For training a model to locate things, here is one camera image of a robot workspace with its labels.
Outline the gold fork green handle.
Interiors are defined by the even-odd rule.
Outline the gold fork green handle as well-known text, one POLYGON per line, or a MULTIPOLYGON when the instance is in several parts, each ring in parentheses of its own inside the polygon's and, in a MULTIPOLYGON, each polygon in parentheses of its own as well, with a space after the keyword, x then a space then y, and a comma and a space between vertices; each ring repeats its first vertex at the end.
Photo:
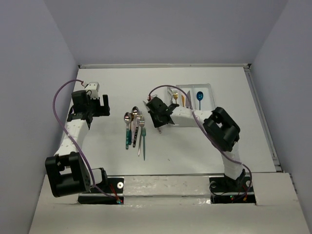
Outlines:
POLYGON ((178 92, 177 90, 173 90, 173 99, 175 100, 175 104, 177 104, 178 92))

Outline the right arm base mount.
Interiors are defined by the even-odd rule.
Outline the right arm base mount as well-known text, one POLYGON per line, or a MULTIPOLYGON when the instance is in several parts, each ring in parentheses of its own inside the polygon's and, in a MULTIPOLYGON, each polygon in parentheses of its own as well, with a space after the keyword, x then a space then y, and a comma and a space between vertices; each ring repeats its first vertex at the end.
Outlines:
POLYGON ((209 183, 212 204, 256 204, 253 187, 246 193, 250 183, 249 176, 244 177, 239 185, 232 184, 225 177, 210 177, 209 183))

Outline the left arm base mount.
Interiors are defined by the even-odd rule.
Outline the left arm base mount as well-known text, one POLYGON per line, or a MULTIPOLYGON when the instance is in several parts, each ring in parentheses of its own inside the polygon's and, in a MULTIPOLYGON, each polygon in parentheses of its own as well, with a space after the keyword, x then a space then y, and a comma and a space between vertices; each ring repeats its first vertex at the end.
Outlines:
POLYGON ((97 188, 78 195, 78 203, 85 205, 123 205, 124 204, 124 177, 109 176, 108 183, 100 183, 97 188))

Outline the blue metallic spoon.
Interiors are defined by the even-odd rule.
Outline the blue metallic spoon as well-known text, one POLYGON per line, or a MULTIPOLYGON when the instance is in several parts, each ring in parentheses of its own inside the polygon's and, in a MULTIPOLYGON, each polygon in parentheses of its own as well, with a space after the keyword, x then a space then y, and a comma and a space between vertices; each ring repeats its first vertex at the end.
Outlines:
POLYGON ((203 92, 202 91, 198 91, 197 94, 196 94, 196 98, 199 102, 198 104, 198 109, 201 110, 201 101, 203 100, 203 92))

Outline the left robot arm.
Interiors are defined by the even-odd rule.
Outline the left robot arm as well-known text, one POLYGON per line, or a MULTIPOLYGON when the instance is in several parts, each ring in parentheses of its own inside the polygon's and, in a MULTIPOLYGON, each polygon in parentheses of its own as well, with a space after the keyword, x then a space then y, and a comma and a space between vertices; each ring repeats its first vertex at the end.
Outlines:
POLYGON ((68 113, 65 136, 54 156, 45 161, 52 194, 55 197, 80 194, 93 188, 102 193, 108 187, 103 168, 91 169, 82 153, 83 141, 95 117, 109 116, 107 95, 99 97, 98 89, 85 88, 72 93, 73 105, 68 113))

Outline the orange handled knife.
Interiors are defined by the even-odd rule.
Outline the orange handled knife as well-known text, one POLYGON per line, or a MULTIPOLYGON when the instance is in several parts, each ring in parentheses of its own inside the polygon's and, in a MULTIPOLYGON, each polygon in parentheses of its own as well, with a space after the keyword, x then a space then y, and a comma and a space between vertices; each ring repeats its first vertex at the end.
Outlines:
POLYGON ((185 106, 185 97, 184 97, 184 95, 181 95, 181 104, 182 104, 182 107, 185 106))

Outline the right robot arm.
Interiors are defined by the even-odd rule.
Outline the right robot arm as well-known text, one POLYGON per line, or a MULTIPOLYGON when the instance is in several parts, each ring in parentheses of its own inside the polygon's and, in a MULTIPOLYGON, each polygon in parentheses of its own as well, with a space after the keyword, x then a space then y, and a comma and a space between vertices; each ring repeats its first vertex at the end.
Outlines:
POLYGON ((242 186, 246 172, 238 149, 240 128, 223 108, 217 107, 209 112, 174 103, 168 106, 158 97, 150 99, 144 105, 155 128, 170 124, 177 127, 198 127, 202 130, 222 155, 225 187, 229 191, 236 191, 242 186))

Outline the pink handled fork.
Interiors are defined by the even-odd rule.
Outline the pink handled fork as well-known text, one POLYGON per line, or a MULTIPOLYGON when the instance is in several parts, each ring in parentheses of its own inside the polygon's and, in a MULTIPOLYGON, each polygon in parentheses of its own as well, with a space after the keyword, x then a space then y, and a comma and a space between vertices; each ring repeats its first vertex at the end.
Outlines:
POLYGON ((169 97, 169 103, 173 103, 173 91, 170 87, 167 88, 167 94, 168 94, 168 97, 169 97))

